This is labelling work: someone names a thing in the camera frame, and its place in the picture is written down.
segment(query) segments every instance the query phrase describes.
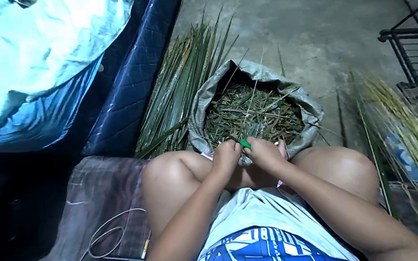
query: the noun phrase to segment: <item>plastic bag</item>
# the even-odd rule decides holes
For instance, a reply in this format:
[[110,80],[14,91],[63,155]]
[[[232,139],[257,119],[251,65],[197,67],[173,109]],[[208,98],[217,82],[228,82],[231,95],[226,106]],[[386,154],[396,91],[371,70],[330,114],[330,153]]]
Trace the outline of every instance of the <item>plastic bag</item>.
[[[206,139],[203,138],[206,110],[214,97],[219,81],[227,74],[227,72],[232,74],[239,62],[239,60],[229,60],[222,64],[220,68],[217,69],[216,73],[196,92],[188,123],[189,142],[200,152],[211,155],[214,153]],[[278,92],[283,95],[289,93],[287,97],[292,99],[293,102],[301,108],[302,121],[304,122],[305,127],[296,139],[287,145],[288,152],[290,157],[293,157],[307,148],[318,134],[319,130],[314,125],[319,125],[322,121],[322,107],[308,97],[308,94],[301,87],[301,84],[293,82],[281,75],[277,75],[272,72],[271,69],[263,65],[243,60],[237,70],[248,75],[252,80],[272,84],[272,87],[276,88]]]

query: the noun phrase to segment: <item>plaid cloth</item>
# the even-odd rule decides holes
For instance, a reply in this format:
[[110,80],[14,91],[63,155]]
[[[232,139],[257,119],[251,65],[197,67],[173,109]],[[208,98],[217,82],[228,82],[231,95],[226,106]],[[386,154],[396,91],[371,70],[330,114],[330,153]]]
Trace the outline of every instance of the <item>plaid cloth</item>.
[[[86,157],[73,170],[54,247],[44,261],[78,261],[88,249],[91,237],[110,218],[133,208],[144,208],[141,175],[147,161],[132,158]],[[140,259],[149,236],[143,211],[131,211],[103,227],[96,237],[114,227],[124,236],[109,257]],[[118,244],[118,229],[92,248],[96,256]],[[84,261],[97,260],[89,254]]]

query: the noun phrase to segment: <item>bundle of leaves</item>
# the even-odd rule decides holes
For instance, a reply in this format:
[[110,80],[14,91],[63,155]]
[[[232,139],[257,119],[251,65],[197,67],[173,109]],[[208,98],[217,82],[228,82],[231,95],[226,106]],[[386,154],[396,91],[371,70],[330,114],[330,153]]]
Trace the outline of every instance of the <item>bundle of leaves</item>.
[[304,128],[301,109],[276,90],[232,84],[215,96],[207,111],[204,134],[215,149],[233,136],[291,143]]
[[221,12],[222,9],[214,26],[204,21],[203,13],[201,22],[189,28],[182,38],[177,37],[167,49],[134,157],[156,157],[188,147],[187,122],[194,95],[227,59],[238,39],[237,36],[229,48],[225,48],[232,20],[225,33],[217,37]]

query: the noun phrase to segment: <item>knee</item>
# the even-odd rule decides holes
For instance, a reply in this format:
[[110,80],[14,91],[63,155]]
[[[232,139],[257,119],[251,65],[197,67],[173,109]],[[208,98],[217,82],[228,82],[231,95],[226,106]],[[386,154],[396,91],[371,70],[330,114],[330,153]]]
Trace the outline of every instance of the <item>knee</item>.
[[345,147],[311,147],[301,151],[293,158],[293,163],[330,161],[333,165],[343,169],[359,169],[359,173],[376,173],[372,161],[362,153]]
[[186,163],[194,157],[194,154],[197,153],[170,151],[157,156],[146,165],[143,182],[183,178],[182,175],[185,175],[188,170]]
[[181,162],[185,151],[165,152],[153,158],[145,167],[143,176],[146,178],[150,175],[158,175],[163,169],[173,168]]

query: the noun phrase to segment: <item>white sheet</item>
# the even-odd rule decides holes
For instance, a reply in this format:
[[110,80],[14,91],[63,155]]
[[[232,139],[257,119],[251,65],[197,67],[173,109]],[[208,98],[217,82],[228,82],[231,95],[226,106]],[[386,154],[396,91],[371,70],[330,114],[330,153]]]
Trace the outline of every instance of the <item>white sheet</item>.
[[0,0],[0,127],[21,104],[60,86],[122,32],[133,0]]

